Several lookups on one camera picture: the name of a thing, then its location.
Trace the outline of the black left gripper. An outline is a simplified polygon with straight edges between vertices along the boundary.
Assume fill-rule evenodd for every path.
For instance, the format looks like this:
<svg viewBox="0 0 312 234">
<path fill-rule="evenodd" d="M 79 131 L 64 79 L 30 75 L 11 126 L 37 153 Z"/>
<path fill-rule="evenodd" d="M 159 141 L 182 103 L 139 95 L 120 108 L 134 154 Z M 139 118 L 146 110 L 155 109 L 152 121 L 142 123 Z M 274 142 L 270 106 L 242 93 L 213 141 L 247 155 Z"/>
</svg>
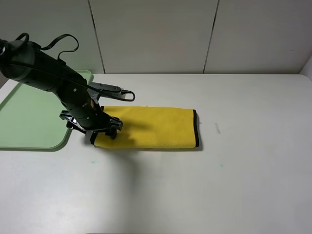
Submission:
<svg viewBox="0 0 312 234">
<path fill-rule="evenodd" d="M 100 134 L 108 136 L 110 139 L 115 139 L 117 131 L 121 131 L 123 122 L 118 117 L 113 117 L 104 112 L 104 106 L 100 108 L 91 116 L 80 119 L 74 118 L 68 111 L 61 111 L 59 117 L 66 120 L 66 127 L 72 130 L 86 134 L 91 132 L 90 143 L 94 144 L 96 137 Z"/>
</svg>

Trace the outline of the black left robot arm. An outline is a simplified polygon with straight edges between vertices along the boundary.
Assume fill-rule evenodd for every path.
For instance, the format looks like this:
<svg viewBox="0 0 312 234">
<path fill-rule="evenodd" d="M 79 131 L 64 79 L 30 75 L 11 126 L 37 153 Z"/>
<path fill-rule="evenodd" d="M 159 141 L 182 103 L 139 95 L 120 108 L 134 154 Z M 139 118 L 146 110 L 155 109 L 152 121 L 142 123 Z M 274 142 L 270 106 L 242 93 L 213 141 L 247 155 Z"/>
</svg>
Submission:
<svg viewBox="0 0 312 234">
<path fill-rule="evenodd" d="M 60 117 L 71 116 L 70 125 L 83 133 L 105 133 L 115 139 L 123 127 L 119 118 L 105 113 L 90 95 L 86 79 L 31 42 L 1 40 L 0 71 L 8 79 L 56 95 L 66 109 Z"/>
</svg>

